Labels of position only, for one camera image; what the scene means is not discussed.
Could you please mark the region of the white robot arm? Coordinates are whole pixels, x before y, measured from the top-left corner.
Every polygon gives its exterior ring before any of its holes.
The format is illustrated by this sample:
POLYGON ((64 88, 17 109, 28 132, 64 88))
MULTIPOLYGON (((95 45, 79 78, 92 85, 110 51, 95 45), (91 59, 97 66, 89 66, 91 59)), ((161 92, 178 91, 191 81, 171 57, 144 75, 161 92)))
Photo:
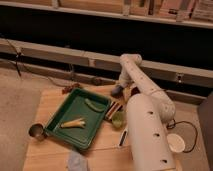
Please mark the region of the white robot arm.
POLYGON ((141 69, 138 54, 120 57, 120 83, 133 81, 139 93, 126 105, 128 135, 135 171, 164 171, 175 168, 163 124, 174 118, 175 105, 168 95, 141 69))

